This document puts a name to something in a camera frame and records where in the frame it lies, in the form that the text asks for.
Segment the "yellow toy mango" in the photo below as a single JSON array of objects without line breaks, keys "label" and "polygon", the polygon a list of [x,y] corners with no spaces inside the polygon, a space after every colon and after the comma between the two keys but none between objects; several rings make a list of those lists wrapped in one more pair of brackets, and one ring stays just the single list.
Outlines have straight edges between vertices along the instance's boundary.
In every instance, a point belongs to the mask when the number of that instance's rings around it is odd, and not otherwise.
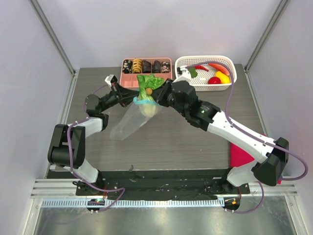
[{"label": "yellow toy mango", "polygon": [[229,76],[227,76],[226,74],[224,74],[220,71],[216,72],[215,76],[220,79],[221,84],[230,84],[231,83]]}]

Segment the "green toy lettuce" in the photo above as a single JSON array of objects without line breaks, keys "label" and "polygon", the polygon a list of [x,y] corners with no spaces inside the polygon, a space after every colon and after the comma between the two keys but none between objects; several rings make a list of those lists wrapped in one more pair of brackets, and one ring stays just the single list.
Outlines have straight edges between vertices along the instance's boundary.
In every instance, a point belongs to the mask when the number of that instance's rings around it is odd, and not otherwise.
[{"label": "green toy lettuce", "polygon": [[139,95],[136,98],[135,104],[139,106],[141,113],[146,117],[153,117],[157,114],[159,105],[152,97],[154,90],[160,88],[164,79],[156,77],[154,74],[137,76]]}]

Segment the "white perforated basket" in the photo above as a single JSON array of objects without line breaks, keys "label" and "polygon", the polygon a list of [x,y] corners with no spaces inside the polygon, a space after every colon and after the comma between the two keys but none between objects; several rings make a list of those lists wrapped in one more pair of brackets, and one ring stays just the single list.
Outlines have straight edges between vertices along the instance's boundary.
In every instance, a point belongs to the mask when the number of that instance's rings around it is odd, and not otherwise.
[{"label": "white perforated basket", "polygon": [[[230,84],[216,84],[209,85],[208,80],[215,76],[218,72],[215,68],[208,65],[208,63],[217,63],[225,66],[230,72]],[[196,91],[208,92],[208,91],[224,91],[232,86],[237,81],[237,72],[231,59],[222,55],[195,55],[195,56],[182,56],[175,61],[175,75],[176,68],[181,66],[187,66],[187,68],[202,65],[209,69],[209,72],[203,70],[196,70],[198,76],[191,79],[190,85],[194,86]]]}]

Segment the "clear zip top bag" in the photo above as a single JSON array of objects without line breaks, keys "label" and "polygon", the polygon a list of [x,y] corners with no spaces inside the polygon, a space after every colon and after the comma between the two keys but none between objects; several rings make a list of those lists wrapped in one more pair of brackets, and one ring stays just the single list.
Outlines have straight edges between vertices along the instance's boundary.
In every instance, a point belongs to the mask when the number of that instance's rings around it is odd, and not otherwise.
[{"label": "clear zip top bag", "polygon": [[119,141],[126,139],[157,115],[160,110],[161,106],[155,101],[141,100],[139,96],[134,97],[121,121],[111,130],[110,139]]}]

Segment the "dark brown roll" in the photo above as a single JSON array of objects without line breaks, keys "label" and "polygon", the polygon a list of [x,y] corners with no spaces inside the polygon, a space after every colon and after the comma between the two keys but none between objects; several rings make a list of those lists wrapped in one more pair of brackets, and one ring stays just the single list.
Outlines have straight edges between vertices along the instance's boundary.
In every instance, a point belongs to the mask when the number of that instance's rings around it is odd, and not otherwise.
[{"label": "dark brown roll", "polygon": [[142,60],[142,73],[151,73],[152,72],[152,65],[147,60]]}]

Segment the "black blue roll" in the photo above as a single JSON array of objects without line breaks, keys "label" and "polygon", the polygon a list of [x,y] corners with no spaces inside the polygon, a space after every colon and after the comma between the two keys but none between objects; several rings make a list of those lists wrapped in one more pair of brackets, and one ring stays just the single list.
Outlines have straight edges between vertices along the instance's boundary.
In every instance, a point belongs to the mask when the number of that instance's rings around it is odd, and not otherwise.
[{"label": "black blue roll", "polygon": [[161,62],[155,60],[152,66],[152,73],[161,73]]}]

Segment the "pink divided tray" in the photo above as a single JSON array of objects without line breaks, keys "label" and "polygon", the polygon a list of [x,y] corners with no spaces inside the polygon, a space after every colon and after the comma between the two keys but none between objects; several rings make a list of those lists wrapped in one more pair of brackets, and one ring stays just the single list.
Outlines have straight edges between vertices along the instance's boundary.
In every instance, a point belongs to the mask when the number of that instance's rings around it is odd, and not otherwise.
[{"label": "pink divided tray", "polygon": [[147,61],[149,61],[151,63],[152,66],[153,66],[153,63],[154,63],[155,60],[159,60],[160,62],[163,62],[163,61],[169,62],[170,65],[171,65],[171,71],[169,73],[152,73],[151,72],[151,73],[124,74],[122,72],[122,66],[121,66],[121,74],[120,74],[119,83],[123,87],[129,88],[129,89],[132,89],[132,90],[137,90],[138,89],[137,76],[140,75],[140,74],[143,74],[143,75],[154,74],[156,77],[161,77],[164,80],[166,80],[166,79],[172,79],[173,80],[172,60],[170,58],[167,58],[167,57],[157,57],[157,58],[138,58],[138,59],[147,60]]}]

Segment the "red toy chili pepper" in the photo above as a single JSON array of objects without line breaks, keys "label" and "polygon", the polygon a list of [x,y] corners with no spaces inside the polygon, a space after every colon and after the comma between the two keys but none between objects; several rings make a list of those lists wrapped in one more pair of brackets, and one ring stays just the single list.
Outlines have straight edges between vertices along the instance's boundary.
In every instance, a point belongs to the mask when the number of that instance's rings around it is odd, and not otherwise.
[{"label": "red toy chili pepper", "polygon": [[204,67],[204,66],[202,66],[202,65],[194,66],[194,68],[195,68],[196,70],[202,70],[202,71],[209,72],[209,69],[206,68],[206,67]]}]

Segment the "yellow striped roll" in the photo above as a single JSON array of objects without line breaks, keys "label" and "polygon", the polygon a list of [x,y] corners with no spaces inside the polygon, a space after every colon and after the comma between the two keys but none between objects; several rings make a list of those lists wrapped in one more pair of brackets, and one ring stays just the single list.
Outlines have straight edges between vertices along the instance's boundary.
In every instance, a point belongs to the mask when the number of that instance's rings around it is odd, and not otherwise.
[{"label": "yellow striped roll", "polygon": [[132,73],[142,73],[142,60],[135,58],[133,59],[133,68],[132,68]]}]

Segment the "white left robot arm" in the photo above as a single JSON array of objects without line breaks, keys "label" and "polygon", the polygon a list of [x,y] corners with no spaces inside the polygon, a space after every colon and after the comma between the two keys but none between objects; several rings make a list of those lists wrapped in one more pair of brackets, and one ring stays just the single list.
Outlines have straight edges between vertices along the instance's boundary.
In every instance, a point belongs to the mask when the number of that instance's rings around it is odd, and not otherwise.
[{"label": "white left robot arm", "polygon": [[87,117],[72,124],[57,124],[54,127],[47,159],[49,163],[65,168],[76,178],[87,184],[93,195],[100,195],[104,189],[101,172],[86,159],[86,138],[104,131],[109,116],[103,112],[117,104],[126,107],[132,103],[139,92],[129,90],[117,82],[111,85],[111,91],[99,97],[90,94],[85,99]]}]

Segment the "black floral sushi roll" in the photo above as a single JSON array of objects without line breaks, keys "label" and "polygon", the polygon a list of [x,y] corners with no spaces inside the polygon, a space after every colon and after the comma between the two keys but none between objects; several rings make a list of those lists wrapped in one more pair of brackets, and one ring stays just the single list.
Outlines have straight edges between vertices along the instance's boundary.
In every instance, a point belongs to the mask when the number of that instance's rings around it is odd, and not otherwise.
[{"label": "black floral sushi roll", "polygon": [[132,60],[125,59],[122,65],[122,72],[124,74],[131,74],[133,71],[133,62]]}]

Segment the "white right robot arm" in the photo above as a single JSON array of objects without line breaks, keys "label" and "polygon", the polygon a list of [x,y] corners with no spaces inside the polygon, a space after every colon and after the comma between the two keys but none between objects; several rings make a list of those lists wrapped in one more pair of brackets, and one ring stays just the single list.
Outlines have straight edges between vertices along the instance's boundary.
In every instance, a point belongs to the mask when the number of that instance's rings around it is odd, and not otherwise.
[{"label": "white right robot arm", "polygon": [[159,105],[174,108],[190,125],[226,139],[254,159],[230,168],[226,178],[221,180],[224,192],[233,193],[239,186],[255,181],[272,187],[277,185],[288,162],[287,140],[266,137],[227,117],[219,107],[200,100],[187,81],[168,79],[153,90],[152,97]]}]

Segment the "small green toy leaf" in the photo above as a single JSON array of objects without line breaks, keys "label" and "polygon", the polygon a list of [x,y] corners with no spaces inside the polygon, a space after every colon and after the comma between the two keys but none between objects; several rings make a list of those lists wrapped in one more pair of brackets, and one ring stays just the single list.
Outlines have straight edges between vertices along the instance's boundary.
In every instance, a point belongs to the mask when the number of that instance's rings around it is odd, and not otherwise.
[{"label": "small green toy leaf", "polygon": [[195,67],[190,67],[190,68],[188,68],[188,71],[189,71],[189,73],[190,73],[190,75],[191,75],[191,78],[195,78],[195,77],[198,76],[198,73],[197,73]]}]

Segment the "black pink roll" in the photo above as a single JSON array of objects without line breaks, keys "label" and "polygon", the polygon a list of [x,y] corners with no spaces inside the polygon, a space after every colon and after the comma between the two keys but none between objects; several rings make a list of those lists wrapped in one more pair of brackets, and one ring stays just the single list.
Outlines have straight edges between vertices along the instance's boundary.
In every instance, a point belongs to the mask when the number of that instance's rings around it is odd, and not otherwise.
[{"label": "black pink roll", "polygon": [[169,62],[161,62],[161,73],[169,73],[171,71],[171,65]]}]

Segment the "red folded cloth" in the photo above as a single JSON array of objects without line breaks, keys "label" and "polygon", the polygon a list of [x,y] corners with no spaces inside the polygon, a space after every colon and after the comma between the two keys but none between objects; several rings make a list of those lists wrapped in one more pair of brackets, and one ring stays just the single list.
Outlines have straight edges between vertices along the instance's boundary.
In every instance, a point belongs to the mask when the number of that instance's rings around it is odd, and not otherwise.
[{"label": "red folded cloth", "polygon": [[230,145],[230,167],[227,181],[239,187],[243,184],[259,181],[267,186],[275,186],[288,162],[288,155],[284,150],[289,149],[289,142],[284,138],[274,141],[274,147],[266,150],[265,159],[257,161],[251,154],[235,144]]}]

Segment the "toy watermelon slice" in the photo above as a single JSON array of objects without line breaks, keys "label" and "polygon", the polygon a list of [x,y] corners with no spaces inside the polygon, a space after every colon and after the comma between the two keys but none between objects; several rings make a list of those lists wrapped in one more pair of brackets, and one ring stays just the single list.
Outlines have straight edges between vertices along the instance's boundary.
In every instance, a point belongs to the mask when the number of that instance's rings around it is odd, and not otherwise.
[{"label": "toy watermelon slice", "polygon": [[225,66],[217,64],[217,63],[208,63],[208,65],[215,68],[216,70],[220,71],[221,73],[223,73],[227,76],[230,76],[230,72],[228,71],[228,69]]}]

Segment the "red toy tomato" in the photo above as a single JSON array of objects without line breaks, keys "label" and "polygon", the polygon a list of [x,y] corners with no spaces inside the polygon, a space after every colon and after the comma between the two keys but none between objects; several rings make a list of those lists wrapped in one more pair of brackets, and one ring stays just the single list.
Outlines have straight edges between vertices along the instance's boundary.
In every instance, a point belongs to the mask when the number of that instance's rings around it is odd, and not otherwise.
[{"label": "red toy tomato", "polygon": [[220,80],[220,78],[214,76],[214,77],[211,77],[211,78],[208,80],[208,84],[209,84],[209,85],[221,84],[221,80]]}]

